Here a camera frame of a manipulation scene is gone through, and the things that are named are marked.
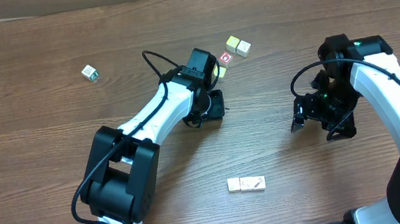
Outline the yellow crayon wooden block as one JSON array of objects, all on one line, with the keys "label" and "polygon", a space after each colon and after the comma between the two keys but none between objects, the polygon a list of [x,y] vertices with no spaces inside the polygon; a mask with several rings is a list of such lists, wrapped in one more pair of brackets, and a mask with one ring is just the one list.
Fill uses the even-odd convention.
[{"label": "yellow crayon wooden block", "polygon": [[252,178],[252,180],[254,190],[261,191],[266,188],[266,178],[264,176],[255,176]]}]

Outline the yellow G wooden block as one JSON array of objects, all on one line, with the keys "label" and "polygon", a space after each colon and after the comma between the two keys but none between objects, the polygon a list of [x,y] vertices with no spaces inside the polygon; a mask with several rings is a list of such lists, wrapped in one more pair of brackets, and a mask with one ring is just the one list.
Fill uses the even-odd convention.
[{"label": "yellow G wooden block", "polygon": [[228,192],[238,192],[241,190],[241,185],[240,185],[240,178],[233,178],[227,179],[227,186],[228,186]]}]

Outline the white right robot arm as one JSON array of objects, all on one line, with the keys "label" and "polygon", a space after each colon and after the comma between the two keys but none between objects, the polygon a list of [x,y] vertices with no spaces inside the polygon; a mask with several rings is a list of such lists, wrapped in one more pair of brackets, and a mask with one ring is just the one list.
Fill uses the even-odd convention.
[{"label": "white right robot arm", "polygon": [[[354,111],[364,97],[385,124],[400,153],[400,65],[392,48],[375,35],[349,39],[328,37],[318,49],[322,70],[313,79],[312,94],[296,94],[290,130],[307,120],[321,123],[328,141],[356,135]],[[386,186],[385,198],[350,210],[333,224],[400,224],[400,156]]]}]

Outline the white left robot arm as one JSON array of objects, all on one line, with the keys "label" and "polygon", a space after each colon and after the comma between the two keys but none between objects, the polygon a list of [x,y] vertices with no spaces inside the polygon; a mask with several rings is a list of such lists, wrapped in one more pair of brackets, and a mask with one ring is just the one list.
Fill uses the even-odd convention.
[{"label": "white left robot arm", "polygon": [[83,181],[71,214],[83,224],[143,224],[154,198],[160,146],[179,122],[198,129],[225,114],[215,86],[219,61],[195,48],[185,65],[159,74],[157,93],[120,127],[100,127],[94,135]]}]

